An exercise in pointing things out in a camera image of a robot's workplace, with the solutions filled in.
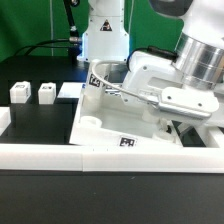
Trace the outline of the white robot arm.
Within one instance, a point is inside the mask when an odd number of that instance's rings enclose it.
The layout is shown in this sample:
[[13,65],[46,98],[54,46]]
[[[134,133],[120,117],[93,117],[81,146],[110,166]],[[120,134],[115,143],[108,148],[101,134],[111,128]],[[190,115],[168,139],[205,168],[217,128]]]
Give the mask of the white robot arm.
[[224,127],[224,0],[149,0],[152,9],[184,22],[173,52],[150,47],[127,58],[118,88],[123,103],[155,117]]

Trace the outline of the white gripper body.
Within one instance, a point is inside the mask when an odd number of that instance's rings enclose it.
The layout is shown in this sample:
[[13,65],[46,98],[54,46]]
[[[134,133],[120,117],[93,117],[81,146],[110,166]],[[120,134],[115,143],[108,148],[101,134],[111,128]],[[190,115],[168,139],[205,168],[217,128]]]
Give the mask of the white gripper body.
[[129,61],[122,87],[128,106],[147,110],[151,115],[193,126],[220,125],[220,101],[210,90],[183,84],[180,72],[168,59],[137,51]]

